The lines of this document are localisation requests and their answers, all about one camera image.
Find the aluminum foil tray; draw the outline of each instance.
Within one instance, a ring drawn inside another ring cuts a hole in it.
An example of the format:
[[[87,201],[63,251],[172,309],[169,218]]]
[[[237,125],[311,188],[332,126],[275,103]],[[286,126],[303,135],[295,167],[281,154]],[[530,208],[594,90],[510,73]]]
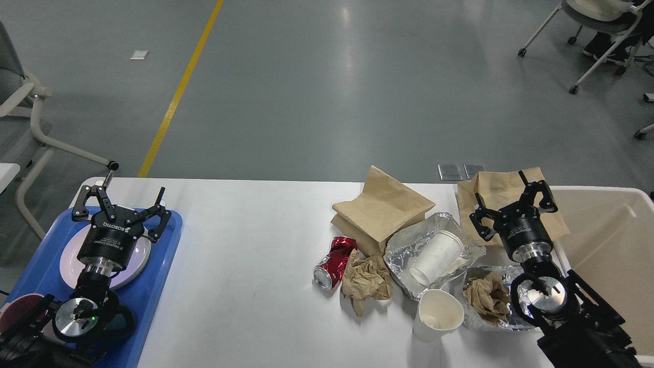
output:
[[[433,284],[424,286],[413,278],[409,267],[415,262],[422,249],[437,231],[447,230],[456,235],[464,246],[458,267],[436,279]],[[398,231],[388,241],[384,261],[391,276],[414,301],[418,301],[427,289],[440,289],[446,282],[463,274],[479,257],[486,254],[486,248],[473,242],[461,229],[450,213],[438,212],[424,221]]]
[[[509,314],[506,316],[506,321],[500,322],[498,325],[491,325],[479,317],[479,314],[468,303],[466,297],[463,295],[463,290],[470,285],[472,280],[484,278],[486,275],[494,271],[500,275],[504,287],[511,293],[511,283],[523,273],[523,268],[520,266],[483,266],[469,268],[465,275],[460,279],[460,282],[455,285],[452,295],[461,303],[465,313],[463,324],[475,331],[540,331],[540,328],[534,327],[525,322],[520,316],[515,313],[515,309],[509,303]],[[526,306],[528,299],[526,293],[519,294],[520,305],[523,310],[526,310],[528,316],[529,311]]]

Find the white bin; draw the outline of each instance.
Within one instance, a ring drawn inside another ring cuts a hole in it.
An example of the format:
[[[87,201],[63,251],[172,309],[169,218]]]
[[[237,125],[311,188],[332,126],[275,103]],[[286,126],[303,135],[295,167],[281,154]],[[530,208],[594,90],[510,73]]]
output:
[[[552,187],[575,270],[624,319],[639,356],[654,356],[654,204],[638,189]]]

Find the paper cup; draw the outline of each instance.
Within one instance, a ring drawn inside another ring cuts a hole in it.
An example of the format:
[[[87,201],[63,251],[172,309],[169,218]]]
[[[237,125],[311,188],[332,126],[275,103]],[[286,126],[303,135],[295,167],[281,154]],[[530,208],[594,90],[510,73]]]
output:
[[[416,281],[429,286],[449,271],[463,252],[463,243],[456,235],[441,230],[424,246],[409,272]]]
[[[463,307],[446,291],[431,289],[422,294],[413,321],[413,334],[432,342],[453,332],[463,322]]]

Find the yellow floor line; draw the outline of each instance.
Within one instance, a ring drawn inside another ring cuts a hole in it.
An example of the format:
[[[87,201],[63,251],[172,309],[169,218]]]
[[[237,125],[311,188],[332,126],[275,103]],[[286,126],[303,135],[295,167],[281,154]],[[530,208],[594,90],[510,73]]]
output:
[[[202,35],[200,36],[200,40],[198,40],[196,49],[193,51],[191,60],[188,61],[188,65],[186,66],[184,75],[182,75],[182,80],[179,81],[179,84],[177,85],[177,90],[175,91],[173,100],[170,101],[170,105],[168,105],[168,110],[165,112],[165,115],[163,116],[162,123],[161,125],[159,125],[159,130],[157,130],[157,134],[154,136],[154,140],[150,145],[148,154],[145,156],[145,159],[143,160],[143,164],[141,165],[141,169],[139,170],[137,177],[146,177],[148,175],[148,172],[150,171],[150,167],[152,166],[152,161],[154,161],[154,157],[157,155],[157,151],[159,151],[159,146],[162,144],[162,141],[164,140],[166,130],[168,130],[168,126],[170,125],[170,120],[173,119],[173,115],[175,114],[175,110],[177,110],[177,105],[179,104],[179,100],[182,98],[182,95],[184,94],[184,89],[186,88],[186,84],[188,84],[188,80],[191,77],[191,74],[193,73],[193,69],[195,69],[196,67],[196,63],[198,62],[198,58],[202,53],[202,48],[204,48],[204,44],[205,41],[207,40],[207,36],[209,36],[211,27],[213,27],[213,23],[216,20],[218,11],[220,11],[220,7],[222,6],[222,2],[223,0],[217,0],[216,5],[213,7],[213,11],[209,16],[207,25],[205,26],[205,29],[202,31]]]

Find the red can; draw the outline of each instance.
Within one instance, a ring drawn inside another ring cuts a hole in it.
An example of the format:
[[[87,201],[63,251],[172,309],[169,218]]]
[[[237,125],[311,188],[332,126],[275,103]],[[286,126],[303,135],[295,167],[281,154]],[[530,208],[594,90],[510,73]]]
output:
[[[356,240],[347,236],[334,237],[329,254],[313,269],[313,280],[321,289],[331,290],[341,281],[352,249],[356,249]]]

